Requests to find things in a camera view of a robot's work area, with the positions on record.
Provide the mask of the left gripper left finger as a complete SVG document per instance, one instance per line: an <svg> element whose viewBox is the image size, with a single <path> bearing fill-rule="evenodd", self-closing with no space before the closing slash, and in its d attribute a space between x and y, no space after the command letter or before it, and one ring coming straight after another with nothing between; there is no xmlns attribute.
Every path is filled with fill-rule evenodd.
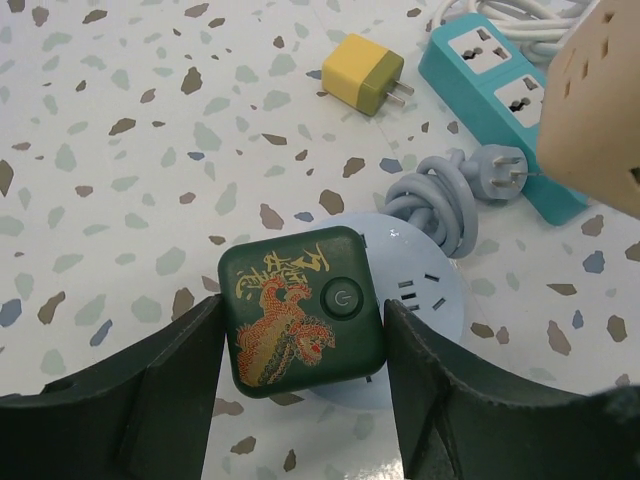
<svg viewBox="0 0 640 480"><path fill-rule="evenodd" d="M37 395L2 396L2 478L200 478L224 340L210 296Z"/></svg>

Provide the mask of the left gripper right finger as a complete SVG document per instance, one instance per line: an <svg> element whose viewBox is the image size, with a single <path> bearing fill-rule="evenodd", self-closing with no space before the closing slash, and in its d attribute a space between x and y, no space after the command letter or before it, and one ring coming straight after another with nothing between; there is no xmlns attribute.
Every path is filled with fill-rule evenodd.
<svg viewBox="0 0 640 480"><path fill-rule="evenodd" d="M638 386L584 396L524 379L397 300L384 328L405 478L638 478Z"/></svg>

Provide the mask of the dark green cube socket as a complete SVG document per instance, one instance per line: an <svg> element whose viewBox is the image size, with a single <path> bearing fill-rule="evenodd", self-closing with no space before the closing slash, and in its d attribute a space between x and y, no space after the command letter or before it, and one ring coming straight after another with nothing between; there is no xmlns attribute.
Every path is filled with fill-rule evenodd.
<svg viewBox="0 0 640 480"><path fill-rule="evenodd" d="M364 378L385 364L365 241L347 226L227 250L217 268L234 383L251 398Z"/></svg>

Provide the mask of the beige cube socket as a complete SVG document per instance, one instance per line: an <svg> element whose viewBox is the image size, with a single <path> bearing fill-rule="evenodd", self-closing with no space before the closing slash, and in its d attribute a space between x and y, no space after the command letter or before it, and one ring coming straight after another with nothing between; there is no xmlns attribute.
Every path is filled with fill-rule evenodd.
<svg viewBox="0 0 640 480"><path fill-rule="evenodd" d="M536 146L557 183L639 216L639 3L600 1L552 60Z"/></svg>

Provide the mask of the yellow green plug adapter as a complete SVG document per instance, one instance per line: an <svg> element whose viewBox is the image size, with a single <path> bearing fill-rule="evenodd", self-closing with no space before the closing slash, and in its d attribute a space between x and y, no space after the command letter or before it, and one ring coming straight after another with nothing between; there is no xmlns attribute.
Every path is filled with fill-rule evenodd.
<svg viewBox="0 0 640 480"><path fill-rule="evenodd" d="M404 58L358 34L348 34L325 59L322 88L328 94L369 117L387 100L404 106L397 91L412 96L414 89L401 81Z"/></svg>

